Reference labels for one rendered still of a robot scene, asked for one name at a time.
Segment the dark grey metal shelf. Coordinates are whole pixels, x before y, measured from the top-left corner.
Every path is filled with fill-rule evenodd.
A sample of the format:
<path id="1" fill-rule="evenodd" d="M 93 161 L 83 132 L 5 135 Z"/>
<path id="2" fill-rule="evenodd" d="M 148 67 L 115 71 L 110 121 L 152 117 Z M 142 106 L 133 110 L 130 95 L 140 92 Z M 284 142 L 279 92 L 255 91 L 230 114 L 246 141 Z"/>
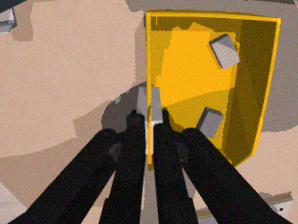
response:
<path id="1" fill-rule="evenodd" d="M 0 0 L 0 34 L 9 33 L 17 26 L 14 6 L 27 0 Z"/>

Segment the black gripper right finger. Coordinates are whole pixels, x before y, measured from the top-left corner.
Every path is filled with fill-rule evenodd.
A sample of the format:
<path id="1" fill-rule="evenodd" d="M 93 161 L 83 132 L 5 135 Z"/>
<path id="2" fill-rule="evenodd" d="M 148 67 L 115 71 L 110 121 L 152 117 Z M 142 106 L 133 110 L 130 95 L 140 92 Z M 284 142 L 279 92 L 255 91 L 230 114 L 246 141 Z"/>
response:
<path id="1" fill-rule="evenodd" d="M 271 209 L 199 129 L 172 129 L 160 87 L 151 87 L 151 154 L 159 224 L 199 224 L 182 168 L 218 224 L 293 224 Z"/>

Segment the yellow bin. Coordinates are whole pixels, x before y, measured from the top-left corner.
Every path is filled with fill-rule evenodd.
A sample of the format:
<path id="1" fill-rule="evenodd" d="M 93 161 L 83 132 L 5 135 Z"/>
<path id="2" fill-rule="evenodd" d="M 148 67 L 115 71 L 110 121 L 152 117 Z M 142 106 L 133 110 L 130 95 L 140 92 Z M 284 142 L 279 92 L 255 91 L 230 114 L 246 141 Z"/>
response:
<path id="1" fill-rule="evenodd" d="M 234 168 L 255 154 L 280 24 L 281 18 L 243 12 L 146 12 L 148 171 L 154 169 L 151 87 L 160 87 L 161 107 L 168 111 L 173 130 L 196 128 L 206 106 L 224 116 L 214 138 L 207 138 Z M 224 33 L 230 35 L 241 60 L 226 70 L 208 43 Z"/>

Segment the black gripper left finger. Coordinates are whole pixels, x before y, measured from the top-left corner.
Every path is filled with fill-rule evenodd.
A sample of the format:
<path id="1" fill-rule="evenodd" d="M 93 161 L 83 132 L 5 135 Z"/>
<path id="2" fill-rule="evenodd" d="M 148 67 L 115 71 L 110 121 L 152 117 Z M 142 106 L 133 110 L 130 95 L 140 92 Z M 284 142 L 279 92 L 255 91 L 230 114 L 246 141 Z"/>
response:
<path id="1" fill-rule="evenodd" d="M 7 224 L 81 224 L 114 172 L 98 224 L 140 224 L 147 115 L 147 87 L 139 87 L 137 110 L 126 116 L 126 131 L 97 132 L 34 203 Z"/>

